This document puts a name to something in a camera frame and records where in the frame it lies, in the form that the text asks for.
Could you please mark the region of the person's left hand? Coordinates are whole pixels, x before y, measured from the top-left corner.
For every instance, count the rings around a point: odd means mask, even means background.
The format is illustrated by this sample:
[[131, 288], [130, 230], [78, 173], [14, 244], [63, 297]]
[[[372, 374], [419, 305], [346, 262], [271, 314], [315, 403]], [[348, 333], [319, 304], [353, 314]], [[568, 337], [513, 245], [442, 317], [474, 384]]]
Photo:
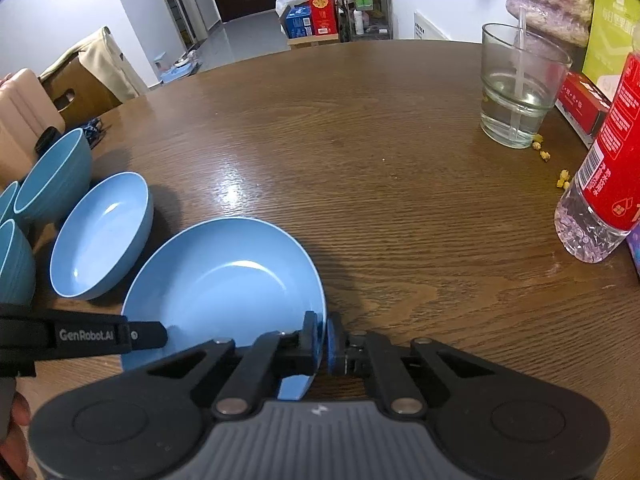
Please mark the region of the person's left hand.
[[33, 479], [35, 473], [28, 466], [29, 450], [23, 431], [32, 421], [28, 401], [21, 393], [14, 394], [9, 433], [1, 443], [1, 456], [21, 479]]

